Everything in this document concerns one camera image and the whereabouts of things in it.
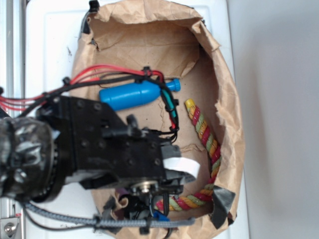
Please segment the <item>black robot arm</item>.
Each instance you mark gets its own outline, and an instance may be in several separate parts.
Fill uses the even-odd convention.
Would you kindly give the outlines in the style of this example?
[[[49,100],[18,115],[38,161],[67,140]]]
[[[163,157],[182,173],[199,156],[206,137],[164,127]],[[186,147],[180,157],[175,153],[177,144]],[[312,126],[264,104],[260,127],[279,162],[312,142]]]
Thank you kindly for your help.
[[[52,201],[62,187],[124,188],[131,194],[180,194],[199,164],[133,115],[122,121],[106,103],[66,97],[33,118],[0,121],[0,194],[20,202]]]

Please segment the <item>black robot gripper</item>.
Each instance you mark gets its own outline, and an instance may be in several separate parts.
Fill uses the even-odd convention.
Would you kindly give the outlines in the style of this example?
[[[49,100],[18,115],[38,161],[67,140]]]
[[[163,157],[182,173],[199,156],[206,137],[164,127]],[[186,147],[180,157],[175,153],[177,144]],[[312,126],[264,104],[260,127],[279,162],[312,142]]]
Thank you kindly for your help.
[[[53,190],[79,183],[85,189],[124,188],[142,194],[180,194],[186,173],[196,180],[200,164],[180,156],[177,146],[156,132],[138,128],[133,115],[122,121],[106,103],[61,96],[36,112],[57,137],[53,141]]]

